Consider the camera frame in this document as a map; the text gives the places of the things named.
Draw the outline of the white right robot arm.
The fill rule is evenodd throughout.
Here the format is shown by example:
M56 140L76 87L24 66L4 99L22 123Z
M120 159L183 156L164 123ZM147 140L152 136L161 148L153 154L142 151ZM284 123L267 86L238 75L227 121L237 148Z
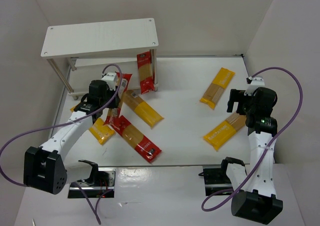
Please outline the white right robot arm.
M283 201L277 199L273 182L273 155L278 123L271 116L278 100L275 91L257 87L252 92L232 89L227 112L237 103L237 114L245 116L250 145L250 171L235 158L222 162L235 195L231 200L231 213L235 217L268 225L283 210Z

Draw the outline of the red pasta bag label side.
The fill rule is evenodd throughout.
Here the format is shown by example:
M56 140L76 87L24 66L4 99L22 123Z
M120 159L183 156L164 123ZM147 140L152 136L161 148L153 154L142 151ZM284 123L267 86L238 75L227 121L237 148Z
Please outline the red pasta bag label side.
M113 80L113 85L119 88L117 96L116 96L116 102L115 102L115 106L112 106L112 104L110 103L108 105L108 112L107 112L107 116L106 119L104 121L105 125L112 125L115 124L115 122L117 121L117 119L120 117L120 113L121 113L121 108L123 105L123 94L127 91L128 89L128 85L130 83L132 74L131 73L123 73L122 74L122 80L120 81L120 73L113 73L113 72L108 72L107 74L105 74L102 79L106 80L107 83L110 83L111 80L109 79L110 77L114 77L115 79L117 79L117 81Z

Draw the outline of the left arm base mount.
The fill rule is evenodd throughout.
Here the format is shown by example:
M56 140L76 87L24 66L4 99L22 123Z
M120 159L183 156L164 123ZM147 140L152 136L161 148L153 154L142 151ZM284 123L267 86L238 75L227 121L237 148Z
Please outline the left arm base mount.
M116 168L99 166L89 160L79 160L67 170L68 198L113 198L115 194Z

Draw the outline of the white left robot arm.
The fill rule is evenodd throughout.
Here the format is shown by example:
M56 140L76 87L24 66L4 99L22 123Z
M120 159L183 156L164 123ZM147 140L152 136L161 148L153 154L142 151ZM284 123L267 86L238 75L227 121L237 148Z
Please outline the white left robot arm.
M78 103L68 125L61 127L54 136L39 147L31 146L24 154L23 183L53 195L62 191L69 182L71 172L64 160L85 131L102 115L99 109L114 108L120 99L117 79L98 79L89 84Z

